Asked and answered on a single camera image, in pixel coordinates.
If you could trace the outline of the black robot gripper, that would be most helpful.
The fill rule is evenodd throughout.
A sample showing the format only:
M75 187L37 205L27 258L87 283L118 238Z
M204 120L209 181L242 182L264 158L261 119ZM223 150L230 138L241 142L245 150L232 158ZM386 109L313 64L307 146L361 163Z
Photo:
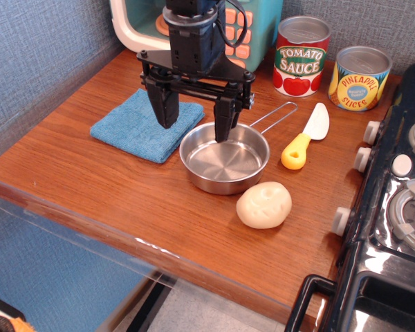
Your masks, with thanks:
M165 6L169 50L142 50L142 84L158 123L169 129L179 115L181 94L211 100L215 140L224 142L242 109L250 109L255 75L231 62L226 46L225 6Z

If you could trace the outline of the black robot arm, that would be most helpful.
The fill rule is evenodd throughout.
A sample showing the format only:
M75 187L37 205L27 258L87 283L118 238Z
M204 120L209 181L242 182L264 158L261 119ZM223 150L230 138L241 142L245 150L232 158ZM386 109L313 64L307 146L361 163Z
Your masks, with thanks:
M163 18L169 28L169 50L142 50L145 86L158 123L168 129L179 115L181 94L211 100L215 140L228 139L239 114L254 102L251 84L255 74L229 60L225 48L238 47L225 35L224 1L167 1Z

